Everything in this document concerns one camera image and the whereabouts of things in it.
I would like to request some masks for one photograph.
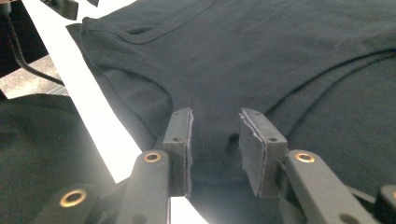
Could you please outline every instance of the dark fabric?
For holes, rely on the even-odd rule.
[[[143,149],[191,107],[191,201],[211,223],[279,223],[241,168],[238,113],[371,194],[395,183],[395,1],[136,1],[68,27]],[[134,127],[130,124],[140,123]]]
[[[0,223],[29,223],[62,188],[114,181],[71,99],[0,102]]]

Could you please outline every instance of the black cable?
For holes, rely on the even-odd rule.
[[[61,80],[59,80],[55,77],[50,77],[47,74],[37,71],[33,67],[31,67],[29,64],[27,64],[27,62],[24,60],[23,53],[21,51],[20,41],[18,40],[17,34],[15,33],[15,28],[14,28],[14,25],[12,24],[11,18],[9,17],[8,14],[4,15],[4,17],[6,18],[6,24],[7,24],[6,27],[8,29],[8,40],[11,45],[12,53],[14,54],[15,61],[17,62],[17,64],[21,68],[32,73],[33,75],[42,77],[48,81],[52,81],[52,82],[55,82],[57,84],[64,86],[64,83]]]

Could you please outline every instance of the brass insert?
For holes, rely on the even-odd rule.
[[[73,207],[84,202],[86,198],[87,191],[85,189],[73,189],[62,197],[62,199],[59,201],[59,204],[62,207]]]
[[[297,160],[302,161],[302,162],[314,162],[315,158],[313,158],[311,155],[307,154],[307,153],[299,153],[296,155]]]
[[[146,162],[156,162],[161,159],[161,154],[158,152],[151,152],[145,156]]]

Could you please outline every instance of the white table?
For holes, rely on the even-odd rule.
[[[77,2],[77,21],[64,19],[40,0],[24,0],[23,4],[93,142],[118,183],[130,176],[134,161],[141,150],[112,111],[65,26],[81,22],[84,17],[105,16],[130,5],[134,0],[100,0],[99,7],[92,6],[86,0]],[[172,198],[171,211],[172,223],[206,223],[185,198]]]

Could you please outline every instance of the dark t-shirt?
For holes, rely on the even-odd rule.
[[[136,1],[69,26],[121,122],[160,146],[191,107],[191,202],[211,223],[278,223],[238,152],[242,107],[290,148],[321,156],[349,186],[396,182],[396,2]]]

